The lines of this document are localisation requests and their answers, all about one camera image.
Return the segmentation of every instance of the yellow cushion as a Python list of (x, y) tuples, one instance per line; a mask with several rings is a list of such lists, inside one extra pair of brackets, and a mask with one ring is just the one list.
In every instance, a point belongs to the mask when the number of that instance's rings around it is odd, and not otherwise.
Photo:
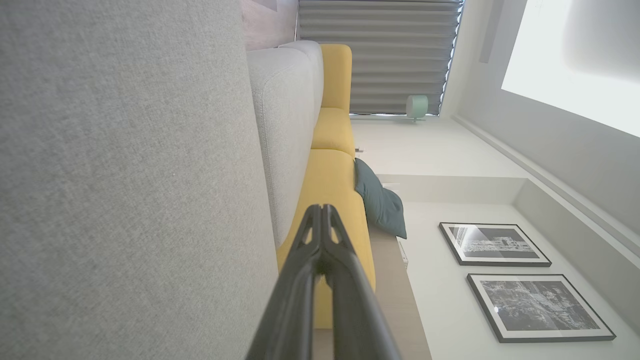
[[(329, 149), (311, 150), (296, 214), (287, 239), (276, 252), (279, 270), (289, 254), (305, 210), (313, 204), (332, 204), (338, 210), (371, 287), (373, 290), (376, 289), (367, 219), (362, 198), (353, 189), (353, 172), (353, 158), (345, 152)], [(333, 327), (332, 292), (324, 277), (316, 286), (314, 326), (317, 329)]]
[(322, 107), (349, 112), (351, 101), (351, 48), (343, 44), (322, 44), (324, 91)]
[(338, 108), (321, 108), (311, 149), (333, 149), (355, 158), (353, 130), (349, 113)]

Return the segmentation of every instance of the window blind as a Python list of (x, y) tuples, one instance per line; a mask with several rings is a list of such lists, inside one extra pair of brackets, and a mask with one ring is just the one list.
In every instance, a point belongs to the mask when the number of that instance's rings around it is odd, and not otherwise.
[(300, 37), (353, 52), (351, 113), (404, 114), (427, 95), (438, 115), (462, 1), (301, 0)]

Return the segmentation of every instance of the teal pillow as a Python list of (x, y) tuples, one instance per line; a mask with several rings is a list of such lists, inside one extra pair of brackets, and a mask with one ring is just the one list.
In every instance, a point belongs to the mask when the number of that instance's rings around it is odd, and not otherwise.
[(373, 170), (360, 159), (356, 159), (356, 176), (356, 191), (364, 201), (367, 222), (389, 234), (406, 239), (400, 196), (383, 188)]

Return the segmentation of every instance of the sofa backrest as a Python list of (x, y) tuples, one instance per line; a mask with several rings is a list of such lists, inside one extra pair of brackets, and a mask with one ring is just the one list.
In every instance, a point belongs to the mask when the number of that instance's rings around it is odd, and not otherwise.
[(299, 40), (289, 42), (288, 44), (280, 45), (280, 48), (286, 47), (289, 49), (299, 50), (309, 58), (311, 62), (311, 71), (313, 76), (313, 88), (314, 88), (314, 122), (317, 121), (320, 114), (320, 107), (322, 106), (322, 95), (324, 92), (324, 63), (322, 57), (322, 48), (320, 44), (311, 40)]
[(287, 47), (247, 54), (276, 247), (291, 227), (322, 101), (322, 53), (306, 43), (319, 58)]
[(0, 357), (243, 358), (278, 270), (239, 2), (0, 13)]

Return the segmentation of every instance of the picture frame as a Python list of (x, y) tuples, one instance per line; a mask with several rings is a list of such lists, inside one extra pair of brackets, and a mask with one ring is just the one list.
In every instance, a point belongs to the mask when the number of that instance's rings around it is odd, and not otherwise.
[(551, 266), (516, 224), (441, 222), (438, 227), (460, 265)]
[(468, 274), (501, 343), (611, 341), (616, 335), (561, 274)]

